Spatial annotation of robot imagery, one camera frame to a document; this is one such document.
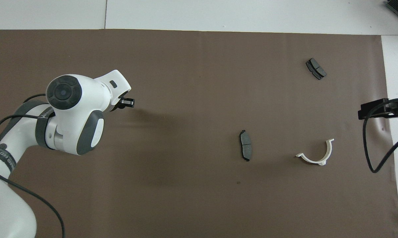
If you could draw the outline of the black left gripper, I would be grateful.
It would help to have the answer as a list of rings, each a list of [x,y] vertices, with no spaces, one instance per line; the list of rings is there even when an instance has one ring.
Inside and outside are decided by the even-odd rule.
[[[119,99],[117,104],[110,110],[111,112],[125,107],[134,107],[135,99]]]

